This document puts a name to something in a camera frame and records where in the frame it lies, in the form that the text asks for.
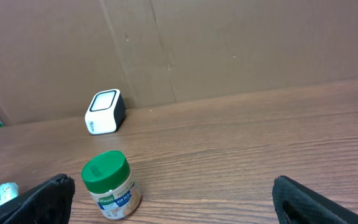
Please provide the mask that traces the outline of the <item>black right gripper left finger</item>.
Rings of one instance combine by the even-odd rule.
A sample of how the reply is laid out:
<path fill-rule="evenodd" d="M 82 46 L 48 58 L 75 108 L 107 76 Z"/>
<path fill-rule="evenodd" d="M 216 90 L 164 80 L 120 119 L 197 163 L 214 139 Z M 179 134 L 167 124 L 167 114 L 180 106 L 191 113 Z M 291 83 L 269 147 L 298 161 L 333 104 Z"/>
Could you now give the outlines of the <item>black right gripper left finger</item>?
<path fill-rule="evenodd" d="M 0 224 L 68 224 L 75 181 L 58 174 L 0 206 Z"/>

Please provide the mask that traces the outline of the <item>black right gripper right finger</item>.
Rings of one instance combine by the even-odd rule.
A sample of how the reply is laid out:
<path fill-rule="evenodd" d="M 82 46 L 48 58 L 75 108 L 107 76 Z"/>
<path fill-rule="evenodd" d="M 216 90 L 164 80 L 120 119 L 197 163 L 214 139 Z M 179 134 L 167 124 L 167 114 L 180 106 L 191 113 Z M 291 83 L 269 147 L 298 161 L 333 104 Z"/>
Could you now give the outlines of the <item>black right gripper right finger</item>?
<path fill-rule="evenodd" d="M 358 214 L 281 175 L 272 199 L 280 224 L 358 224 Z"/>

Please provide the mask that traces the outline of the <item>green lid seasoning jar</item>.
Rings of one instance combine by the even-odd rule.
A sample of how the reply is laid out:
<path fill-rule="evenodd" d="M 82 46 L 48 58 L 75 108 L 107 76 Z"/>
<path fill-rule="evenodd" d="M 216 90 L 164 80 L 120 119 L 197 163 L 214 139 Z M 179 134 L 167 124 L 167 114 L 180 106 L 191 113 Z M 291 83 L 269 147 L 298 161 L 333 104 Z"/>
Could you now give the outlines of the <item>green lid seasoning jar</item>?
<path fill-rule="evenodd" d="M 83 167 L 81 178 L 107 219 L 129 216 L 142 199 L 134 173 L 121 151 L 108 151 L 92 158 Z"/>

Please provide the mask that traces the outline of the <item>white barcode scanner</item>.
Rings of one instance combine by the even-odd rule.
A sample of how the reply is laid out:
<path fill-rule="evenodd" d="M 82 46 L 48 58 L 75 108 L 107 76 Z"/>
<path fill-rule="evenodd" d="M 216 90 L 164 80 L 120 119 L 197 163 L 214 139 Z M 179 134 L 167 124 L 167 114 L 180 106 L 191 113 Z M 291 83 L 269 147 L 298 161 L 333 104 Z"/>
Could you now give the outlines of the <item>white barcode scanner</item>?
<path fill-rule="evenodd" d="M 118 89 L 94 95 L 85 114 L 85 124 L 92 135 L 116 132 L 126 117 L 126 106 Z"/>

